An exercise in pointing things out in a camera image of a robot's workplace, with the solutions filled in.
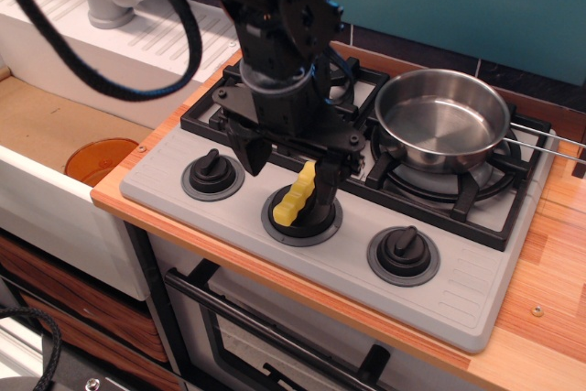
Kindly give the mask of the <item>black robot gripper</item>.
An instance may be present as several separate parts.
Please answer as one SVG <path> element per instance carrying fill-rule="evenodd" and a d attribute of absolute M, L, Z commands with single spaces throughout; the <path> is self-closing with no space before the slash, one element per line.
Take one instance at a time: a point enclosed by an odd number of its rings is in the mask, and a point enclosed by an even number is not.
<path fill-rule="evenodd" d="M 257 176 L 273 146 L 317 159 L 316 200 L 331 206 L 350 167 L 361 165 L 364 136 L 326 103 L 311 74 L 288 81 L 243 74 L 241 81 L 242 87 L 225 86 L 212 99 L 224 110 L 229 144 L 244 170 Z"/>

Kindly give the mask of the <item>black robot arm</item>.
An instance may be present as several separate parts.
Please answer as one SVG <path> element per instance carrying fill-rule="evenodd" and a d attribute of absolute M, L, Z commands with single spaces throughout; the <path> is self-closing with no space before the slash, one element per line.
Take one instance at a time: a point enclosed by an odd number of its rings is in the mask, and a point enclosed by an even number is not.
<path fill-rule="evenodd" d="M 332 0 L 220 2 L 242 51 L 242 87 L 214 95 L 231 148 L 252 175 L 276 146 L 314 158 L 317 202 L 332 204 L 340 184 L 360 169 L 364 147 L 330 98 L 331 66 L 342 63 L 331 47 L 342 8 Z"/>

